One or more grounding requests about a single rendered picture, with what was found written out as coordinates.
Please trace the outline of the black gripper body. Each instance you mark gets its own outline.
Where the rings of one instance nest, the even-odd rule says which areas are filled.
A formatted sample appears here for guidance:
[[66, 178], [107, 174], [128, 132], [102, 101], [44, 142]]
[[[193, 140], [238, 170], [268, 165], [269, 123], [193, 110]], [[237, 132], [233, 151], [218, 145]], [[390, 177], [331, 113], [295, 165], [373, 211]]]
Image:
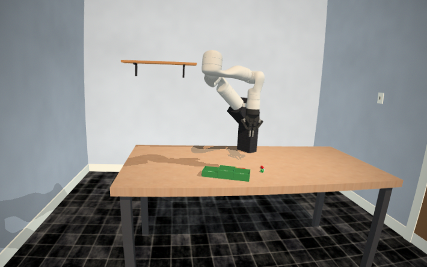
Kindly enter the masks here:
[[245, 120], [247, 121], [248, 124], [249, 124], [250, 118], [252, 118], [251, 124], [254, 124], [255, 118], [256, 118], [256, 123], [259, 121], [259, 119], [260, 119], [259, 111], [260, 111], [259, 109], [247, 109], [246, 108]]

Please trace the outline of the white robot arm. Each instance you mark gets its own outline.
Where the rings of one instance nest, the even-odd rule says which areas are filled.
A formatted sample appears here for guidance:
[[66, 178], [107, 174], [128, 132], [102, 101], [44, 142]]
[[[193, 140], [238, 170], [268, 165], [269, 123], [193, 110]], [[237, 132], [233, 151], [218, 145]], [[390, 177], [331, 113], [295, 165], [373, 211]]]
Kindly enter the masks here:
[[[222, 71], [222, 61], [223, 56], [218, 51], [209, 50], [203, 54], [201, 70], [206, 77], [204, 77], [205, 82], [208, 85], [215, 87], [218, 82], [221, 81], [217, 85], [217, 92], [234, 110], [237, 110], [240, 107], [246, 107], [247, 109], [260, 109], [260, 92], [265, 81], [265, 75], [263, 72], [251, 71], [250, 69], [242, 66], [233, 66]], [[248, 89], [247, 103], [243, 103], [244, 101], [239, 97], [237, 92], [231, 87], [225, 78], [234, 78], [249, 84], [254, 84], [253, 88]], [[216, 82], [214, 83], [214, 81]]]

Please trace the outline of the green bins with labels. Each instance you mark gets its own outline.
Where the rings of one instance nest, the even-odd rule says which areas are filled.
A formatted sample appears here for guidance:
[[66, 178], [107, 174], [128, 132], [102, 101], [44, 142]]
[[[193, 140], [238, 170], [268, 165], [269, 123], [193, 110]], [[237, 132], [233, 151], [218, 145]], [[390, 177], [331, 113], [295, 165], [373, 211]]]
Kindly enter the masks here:
[[205, 166], [202, 170], [202, 177], [249, 182], [250, 169], [235, 168], [226, 165], [220, 165], [220, 167]]

